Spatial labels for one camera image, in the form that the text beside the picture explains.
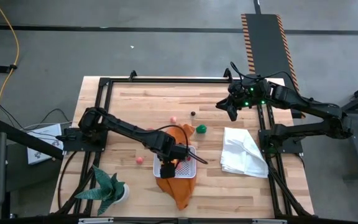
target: potted plant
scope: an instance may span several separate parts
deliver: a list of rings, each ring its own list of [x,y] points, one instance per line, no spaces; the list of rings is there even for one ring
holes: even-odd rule
[[[111,178],[105,171],[93,166],[96,181],[100,188],[86,190],[76,195],[76,198],[101,200],[98,209],[98,216],[103,214],[107,208],[112,204],[125,201],[129,196],[129,187],[125,182],[117,180],[117,173]]]

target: black ramp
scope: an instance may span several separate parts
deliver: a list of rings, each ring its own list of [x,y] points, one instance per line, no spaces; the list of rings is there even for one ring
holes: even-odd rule
[[[295,71],[280,18],[270,14],[243,14],[241,21],[250,71],[263,76],[286,71],[295,85],[285,73],[279,73],[274,78],[283,78],[285,86],[298,91]],[[291,110],[291,113],[293,118],[302,117],[300,111]]]

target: yellow cable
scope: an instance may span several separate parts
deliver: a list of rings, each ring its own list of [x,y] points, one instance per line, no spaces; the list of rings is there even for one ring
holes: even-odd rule
[[[16,33],[15,31],[13,30],[12,26],[11,26],[11,23],[9,22],[9,20],[7,19],[7,17],[5,16],[5,13],[2,11],[2,9],[0,8],[0,13],[1,15],[4,17],[6,23],[8,24],[9,28],[11,28],[11,31],[13,33],[13,36],[15,37],[15,41],[16,41],[16,58],[15,58],[15,62],[13,63],[14,65],[17,65],[17,59],[19,59],[19,52],[20,52],[20,48],[19,48],[19,41],[17,40],[17,37],[16,37]],[[9,72],[9,75],[5,78],[5,81],[4,83],[2,84],[2,88],[1,88],[1,91],[0,91],[0,99],[2,97],[2,93],[4,92],[4,89],[5,89],[5,85],[8,81],[8,79],[11,77],[11,75],[13,74],[13,71],[14,69],[11,68],[11,71]]]

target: pink ball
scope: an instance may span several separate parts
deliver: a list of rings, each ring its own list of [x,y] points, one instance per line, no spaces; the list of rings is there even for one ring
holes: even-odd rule
[[[172,124],[175,124],[177,122],[177,117],[172,116],[170,121],[171,121]]]
[[[136,159],[136,163],[137,163],[138,165],[142,165],[142,163],[143,163],[143,158],[138,157],[138,158]]]

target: orange cloth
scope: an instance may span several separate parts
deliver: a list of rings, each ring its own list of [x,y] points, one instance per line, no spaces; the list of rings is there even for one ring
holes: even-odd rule
[[[183,129],[186,132],[188,138],[194,133],[194,127],[190,125],[183,125]],[[167,133],[172,135],[176,143],[186,144],[186,137],[183,134],[183,131],[176,127],[171,127],[167,129]],[[164,192],[168,193],[175,199],[177,203],[177,207],[179,210],[183,210],[187,207],[190,201],[190,197],[193,194],[194,186],[196,185],[196,177],[191,179],[184,179],[184,178],[168,178],[168,179],[161,179],[156,177],[157,185],[163,190]]]

